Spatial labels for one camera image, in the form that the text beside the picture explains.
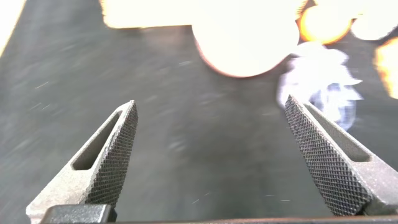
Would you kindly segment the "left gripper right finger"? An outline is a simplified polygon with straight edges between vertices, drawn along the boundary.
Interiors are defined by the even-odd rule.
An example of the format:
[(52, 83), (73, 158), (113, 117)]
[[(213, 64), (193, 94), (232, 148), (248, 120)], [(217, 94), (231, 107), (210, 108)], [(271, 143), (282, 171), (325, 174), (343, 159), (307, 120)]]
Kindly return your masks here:
[(312, 179), (336, 216), (397, 215), (397, 171), (311, 104), (285, 115)]

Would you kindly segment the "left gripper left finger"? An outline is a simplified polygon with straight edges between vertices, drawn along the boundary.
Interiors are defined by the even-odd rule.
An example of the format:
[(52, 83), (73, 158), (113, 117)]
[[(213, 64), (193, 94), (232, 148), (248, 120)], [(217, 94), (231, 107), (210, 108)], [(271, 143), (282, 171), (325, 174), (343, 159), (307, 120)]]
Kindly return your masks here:
[(116, 108), (26, 207), (31, 223), (54, 205), (115, 207), (123, 189), (138, 122), (133, 100)]

